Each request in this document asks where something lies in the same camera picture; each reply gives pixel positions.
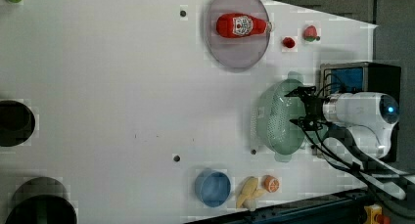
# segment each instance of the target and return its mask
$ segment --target blue cup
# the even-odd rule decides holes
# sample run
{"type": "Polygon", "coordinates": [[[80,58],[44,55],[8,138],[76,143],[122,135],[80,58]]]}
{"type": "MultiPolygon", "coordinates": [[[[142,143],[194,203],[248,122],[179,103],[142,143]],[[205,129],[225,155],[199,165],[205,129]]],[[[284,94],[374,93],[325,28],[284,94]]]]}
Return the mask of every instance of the blue cup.
{"type": "Polygon", "coordinates": [[[218,207],[226,202],[231,192],[231,182],[226,174],[207,169],[195,182],[196,196],[210,207],[218,207]]]}

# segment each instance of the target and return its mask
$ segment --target white robot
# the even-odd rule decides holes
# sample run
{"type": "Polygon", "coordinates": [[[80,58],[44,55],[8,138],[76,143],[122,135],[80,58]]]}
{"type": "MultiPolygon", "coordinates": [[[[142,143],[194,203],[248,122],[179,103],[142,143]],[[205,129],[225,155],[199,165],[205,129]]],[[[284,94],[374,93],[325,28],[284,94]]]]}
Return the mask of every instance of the white robot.
{"type": "Polygon", "coordinates": [[[395,169],[380,158],[391,148],[393,127],[399,121],[396,100],[381,93],[315,95],[315,87],[299,87],[286,97],[300,97],[306,115],[291,122],[309,133],[328,126],[313,147],[336,169],[350,173],[392,209],[415,218],[415,175],[395,169]]]}

